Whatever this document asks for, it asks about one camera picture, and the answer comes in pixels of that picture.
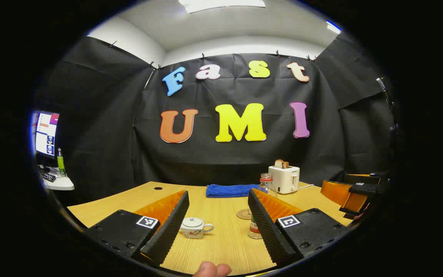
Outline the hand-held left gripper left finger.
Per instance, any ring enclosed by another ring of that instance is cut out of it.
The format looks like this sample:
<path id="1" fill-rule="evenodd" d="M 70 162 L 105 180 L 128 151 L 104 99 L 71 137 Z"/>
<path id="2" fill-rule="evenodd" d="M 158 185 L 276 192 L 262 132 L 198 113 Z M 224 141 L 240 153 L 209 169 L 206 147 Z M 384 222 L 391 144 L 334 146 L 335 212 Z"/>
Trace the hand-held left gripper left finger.
<path id="1" fill-rule="evenodd" d="M 119 209 L 85 234 L 120 256 L 158 266 L 169 253 L 188 207 L 188 191 L 181 190 L 136 212 Z"/>

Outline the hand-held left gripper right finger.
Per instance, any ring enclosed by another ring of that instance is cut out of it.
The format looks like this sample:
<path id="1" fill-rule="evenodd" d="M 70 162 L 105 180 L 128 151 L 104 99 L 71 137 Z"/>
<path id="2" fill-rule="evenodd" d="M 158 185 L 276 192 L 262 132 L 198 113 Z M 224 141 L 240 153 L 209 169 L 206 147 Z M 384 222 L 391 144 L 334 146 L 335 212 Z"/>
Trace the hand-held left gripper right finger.
<path id="1" fill-rule="evenodd" d="M 318 254 L 349 232 L 346 225 L 316 207 L 302 210 L 258 189 L 248 193 L 248 206 L 278 266 Z"/>

